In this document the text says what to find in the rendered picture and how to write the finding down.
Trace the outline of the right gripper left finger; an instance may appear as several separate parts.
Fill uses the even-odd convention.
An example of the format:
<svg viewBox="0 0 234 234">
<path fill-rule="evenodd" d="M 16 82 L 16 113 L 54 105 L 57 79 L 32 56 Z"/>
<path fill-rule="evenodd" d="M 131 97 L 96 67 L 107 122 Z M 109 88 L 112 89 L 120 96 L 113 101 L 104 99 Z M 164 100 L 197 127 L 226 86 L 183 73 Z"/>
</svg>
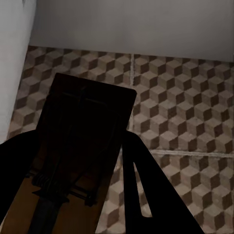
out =
<svg viewBox="0 0 234 234">
<path fill-rule="evenodd" d="M 39 148 L 36 129 L 18 134 L 0 145 L 0 225 Z"/>
</svg>

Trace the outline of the mousetrap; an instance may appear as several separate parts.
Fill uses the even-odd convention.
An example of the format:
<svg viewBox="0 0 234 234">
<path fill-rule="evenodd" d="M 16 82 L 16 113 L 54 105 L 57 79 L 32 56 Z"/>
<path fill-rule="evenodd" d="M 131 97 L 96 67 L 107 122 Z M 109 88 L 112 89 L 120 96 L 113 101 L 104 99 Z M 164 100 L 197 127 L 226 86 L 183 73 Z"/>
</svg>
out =
<svg viewBox="0 0 234 234">
<path fill-rule="evenodd" d="M 95 234 L 137 91 L 56 73 L 0 234 Z"/>
</svg>

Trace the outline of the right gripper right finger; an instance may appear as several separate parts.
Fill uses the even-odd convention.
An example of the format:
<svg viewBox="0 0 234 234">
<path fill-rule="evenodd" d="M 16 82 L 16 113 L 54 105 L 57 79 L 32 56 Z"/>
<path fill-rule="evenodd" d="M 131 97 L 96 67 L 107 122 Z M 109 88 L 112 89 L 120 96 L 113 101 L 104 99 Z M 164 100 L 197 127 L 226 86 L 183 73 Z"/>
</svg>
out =
<svg viewBox="0 0 234 234">
<path fill-rule="evenodd" d="M 123 130 L 126 234 L 204 234 L 141 138 Z M 144 217 L 138 197 L 136 165 L 153 217 Z"/>
</svg>

